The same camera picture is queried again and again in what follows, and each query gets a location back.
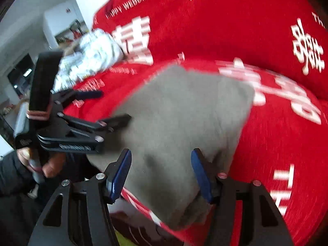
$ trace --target ceiling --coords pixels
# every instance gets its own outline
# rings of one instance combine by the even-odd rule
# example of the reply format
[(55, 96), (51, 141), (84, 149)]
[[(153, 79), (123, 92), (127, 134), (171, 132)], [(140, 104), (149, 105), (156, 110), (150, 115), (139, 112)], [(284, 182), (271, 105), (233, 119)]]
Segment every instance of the ceiling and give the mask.
[(15, 54), (44, 37), (43, 14), (67, 0), (15, 0), (0, 22), (0, 75)]

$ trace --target white cabinet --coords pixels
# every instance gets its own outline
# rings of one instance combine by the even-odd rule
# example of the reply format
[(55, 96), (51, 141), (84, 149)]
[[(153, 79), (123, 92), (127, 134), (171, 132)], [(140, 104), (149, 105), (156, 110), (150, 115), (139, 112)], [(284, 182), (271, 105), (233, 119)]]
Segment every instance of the white cabinet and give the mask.
[(44, 13), (43, 32), (51, 48), (58, 47), (55, 36), (67, 30), (76, 19), (84, 21), (76, 0), (61, 3)]

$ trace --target gray cloth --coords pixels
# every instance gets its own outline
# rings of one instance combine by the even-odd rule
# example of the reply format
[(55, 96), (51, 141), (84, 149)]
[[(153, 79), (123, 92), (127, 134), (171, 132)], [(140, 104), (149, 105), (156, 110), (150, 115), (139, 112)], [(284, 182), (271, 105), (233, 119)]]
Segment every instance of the gray cloth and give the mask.
[(88, 157), (105, 169), (129, 148), (125, 187), (171, 229), (201, 222), (210, 206), (199, 195), (191, 151), (200, 148), (227, 172), (253, 95), (234, 79), (171, 66), (117, 109), (133, 117), (129, 127), (109, 134), (105, 154)]

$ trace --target red bedding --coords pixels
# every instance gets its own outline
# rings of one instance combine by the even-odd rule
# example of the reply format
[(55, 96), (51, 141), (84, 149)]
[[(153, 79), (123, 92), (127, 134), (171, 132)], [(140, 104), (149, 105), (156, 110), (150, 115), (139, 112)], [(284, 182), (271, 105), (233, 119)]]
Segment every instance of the red bedding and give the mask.
[[(262, 181), (295, 245), (303, 246), (328, 209), (328, 34), (314, 14), (306, 0), (111, 0), (96, 14), (94, 28), (111, 33), (128, 61), (76, 86), (105, 95), (75, 101), (66, 113), (92, 121), (108, 117), (170, 62), (246, 81), (256, 91), (254, 106), (230, 176)], [(235, 57), (288, 78), (233, 65)], [(137, 206), (134, 197), (130, 201)], [(160, 223), (150, 210), (137, 207)], [(173, 233), (202, 245), (207, 228)]]

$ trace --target crumpled blanket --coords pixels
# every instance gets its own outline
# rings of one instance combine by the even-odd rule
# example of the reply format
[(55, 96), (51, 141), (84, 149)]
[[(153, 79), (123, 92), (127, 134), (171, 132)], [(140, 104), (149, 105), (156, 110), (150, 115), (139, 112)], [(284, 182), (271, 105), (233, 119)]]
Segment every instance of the crumpled blanket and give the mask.
[(243, 82), (173, 65), (116, 110), (130, 114), (131, 123), (108, 134), (103, 154), (88, 158), (104, 170), (129, 148), (125, 187), (171, 229), (202, 222), (210, 205), (199, 195), (191, 151), (200, 148), (227, 172), (253, 95)]
[(72, 88), (86, 77), (106, 70), (124, 56), (113, 37), (101, 29), (85, 34), (78, 48), (78, 52), (62, 58), (54, 82), (55, 92)]

